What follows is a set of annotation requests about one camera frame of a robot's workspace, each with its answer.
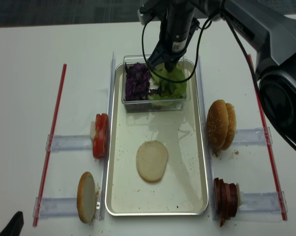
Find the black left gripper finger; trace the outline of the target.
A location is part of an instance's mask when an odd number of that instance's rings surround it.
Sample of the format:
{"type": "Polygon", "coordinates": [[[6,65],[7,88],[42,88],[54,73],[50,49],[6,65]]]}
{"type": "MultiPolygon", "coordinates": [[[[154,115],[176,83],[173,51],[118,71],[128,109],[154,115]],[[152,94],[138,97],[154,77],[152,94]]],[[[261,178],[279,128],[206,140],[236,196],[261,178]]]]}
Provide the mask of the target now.
{"type": "Polygon", "coordinates": [[[19,236],[24,226],[24,216],[22,211],[14,214],[5,228],[0,232],[0,236],[19,236]]]}

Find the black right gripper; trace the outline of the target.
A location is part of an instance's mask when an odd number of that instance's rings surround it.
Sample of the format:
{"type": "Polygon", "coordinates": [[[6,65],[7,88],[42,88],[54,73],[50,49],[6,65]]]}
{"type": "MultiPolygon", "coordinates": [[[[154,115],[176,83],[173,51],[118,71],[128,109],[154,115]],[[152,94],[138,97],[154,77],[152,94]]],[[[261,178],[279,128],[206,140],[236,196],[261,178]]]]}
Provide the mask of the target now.
{"type": "Polygon", "coordinates": [[[165,62],[165,69],[171,72],[179,59],[185,54],[188,35],[195,7],[188,0],[170,0],[161,21],[160,40],[147,59],[150,71],[165,62]]]}

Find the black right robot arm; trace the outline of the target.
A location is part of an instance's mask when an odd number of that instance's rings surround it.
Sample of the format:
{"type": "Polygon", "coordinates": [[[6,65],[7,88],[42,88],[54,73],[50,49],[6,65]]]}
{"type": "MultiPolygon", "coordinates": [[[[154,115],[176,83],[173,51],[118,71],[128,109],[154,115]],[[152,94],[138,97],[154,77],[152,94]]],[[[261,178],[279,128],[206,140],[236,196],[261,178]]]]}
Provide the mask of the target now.
{"type": "Polygon", "coordinates": [[[210,21],[224,19],[256,50],[263,110],[278,132],[296,143],[296,20],[252,0],[149,0],[138,10],[140,22],[161,21],[150,67],[164,63],[173,69],[199,28],[196,9],[210,21]]]}

